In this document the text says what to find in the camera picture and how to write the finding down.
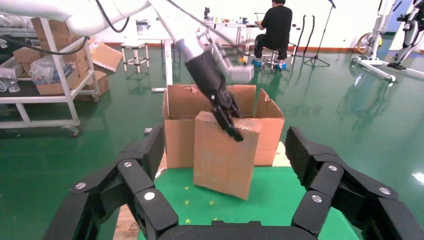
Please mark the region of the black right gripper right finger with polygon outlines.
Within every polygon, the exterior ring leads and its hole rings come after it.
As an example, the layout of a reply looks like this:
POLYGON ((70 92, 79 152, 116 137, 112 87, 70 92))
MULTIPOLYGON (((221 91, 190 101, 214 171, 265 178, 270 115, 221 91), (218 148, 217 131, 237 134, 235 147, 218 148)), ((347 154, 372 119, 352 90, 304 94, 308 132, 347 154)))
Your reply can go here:
POLYGON ((390 186, 348 166, 335 150, 291 126, 285 154, 306 192, 291 225, 317 238, 330 209, 340 211, 364 240, 421 240, 424 230, 390 186))

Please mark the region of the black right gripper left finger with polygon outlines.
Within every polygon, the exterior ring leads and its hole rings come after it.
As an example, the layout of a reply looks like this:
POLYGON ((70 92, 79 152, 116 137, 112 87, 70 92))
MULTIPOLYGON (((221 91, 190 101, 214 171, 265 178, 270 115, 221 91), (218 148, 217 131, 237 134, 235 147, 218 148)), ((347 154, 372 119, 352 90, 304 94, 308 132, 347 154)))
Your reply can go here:
POLYGON ((147 240, 178 225, 178 215, 155 187, 165 146, 164 125, 126 145, 113 163, 74 183, 44 234, 45 240, 96 240, 101 224, 127 205, 147 240))

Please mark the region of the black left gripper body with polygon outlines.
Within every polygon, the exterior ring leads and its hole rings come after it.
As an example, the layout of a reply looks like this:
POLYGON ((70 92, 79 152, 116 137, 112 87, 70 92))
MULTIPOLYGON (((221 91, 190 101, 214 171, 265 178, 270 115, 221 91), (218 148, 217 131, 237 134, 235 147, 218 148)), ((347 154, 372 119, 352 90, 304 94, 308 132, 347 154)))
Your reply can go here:
POLYGON ((211 50, 187 61, 185 66, 201 93, 211 103, 232 103, 233 97, 226 87, 226 77, 215 62, 211 50))

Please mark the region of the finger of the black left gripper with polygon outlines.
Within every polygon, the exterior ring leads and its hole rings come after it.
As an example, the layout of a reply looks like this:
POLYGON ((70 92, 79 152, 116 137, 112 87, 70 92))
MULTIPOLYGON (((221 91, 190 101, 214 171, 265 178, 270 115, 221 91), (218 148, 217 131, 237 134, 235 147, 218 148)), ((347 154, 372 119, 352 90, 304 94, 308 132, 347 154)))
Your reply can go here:
POLYGON ((219 102, 216 96, 211 96, 212 114, 215 117, 217 123, 222 130, 232 137, 236 142, 242 142, 244 137, 235 127, 235 123, 232 119, 226 118, 226 107, 219 102))
POLYGON ((242 112, 233 94, 229 90, 226 90, 226 118, 242 118, 242 112))

